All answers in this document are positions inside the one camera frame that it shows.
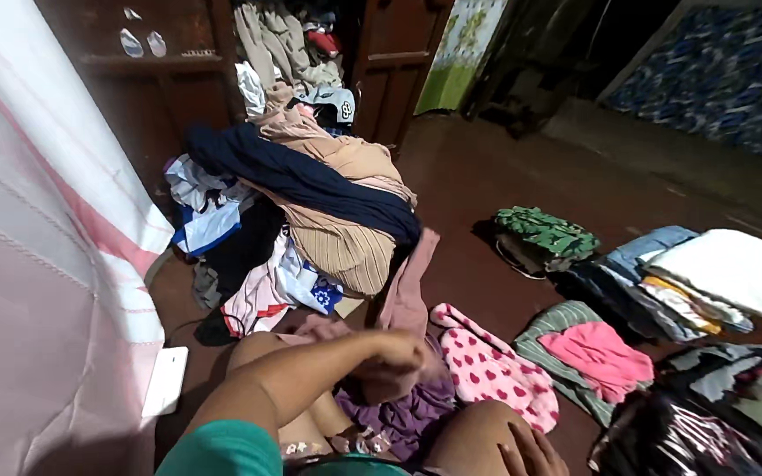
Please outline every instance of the knee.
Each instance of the knee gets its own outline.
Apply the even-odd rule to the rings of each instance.
[[[484,423],[506,425],[509,422],[527,426],[525,420],[513,408],[498,400],[482,400],[475,402],[464,410],[470,417]]]
[[[228,361],[228,371],[287,345],[272,332],[255,332],[242,338]]]

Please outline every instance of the green sleeve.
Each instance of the green sleeve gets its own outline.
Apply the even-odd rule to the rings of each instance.
[[[178,440],[156,476],[281,476],[281,452],[263,428],[217,420]]]

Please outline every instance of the teal shirt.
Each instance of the teal shirt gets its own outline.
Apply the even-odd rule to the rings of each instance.
[[[178,440],[156,476],[281,476],[278,445],[263,428],[242,420],[217,420]],[[326,462],[302,472],[307,476],[407,475],[402,469],[373,461]]]

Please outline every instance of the hand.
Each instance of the hand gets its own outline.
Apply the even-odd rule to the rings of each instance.
[[[361,379],[391,379],[416,372],[422,368],[430,352],[424,339],[418,339],[406,330],[365,331],[364,338],[374,356],[353,372]]]
[[[511,427],[516,448],[499,445],[499,450],[511,476],[569,476],[566,462],[545,435],[530,427],[520,428],[517,424],[507,426]]]

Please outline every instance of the blue patterned curtain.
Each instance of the blue patterned curtain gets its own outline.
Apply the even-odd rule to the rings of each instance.
[[[694,8],[605,104],[762,154],[762,9]]]

